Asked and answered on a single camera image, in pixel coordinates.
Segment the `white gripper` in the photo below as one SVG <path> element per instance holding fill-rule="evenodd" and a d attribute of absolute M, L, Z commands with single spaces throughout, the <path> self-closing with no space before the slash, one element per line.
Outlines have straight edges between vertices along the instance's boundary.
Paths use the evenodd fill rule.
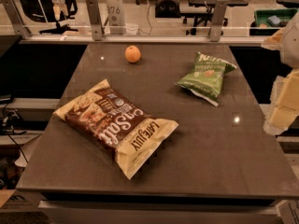
<path fill-rule="evenodd" d="M 261 44 L 264 49 L 279 50 L 280 60 L 291 68 L 299 68 L 299 12 Z M 299 69 L 286 76 L 277 76 L 270 95 L 270 106 L 263 129 L 270 135 L 287 131 L 299 116 Z"/>

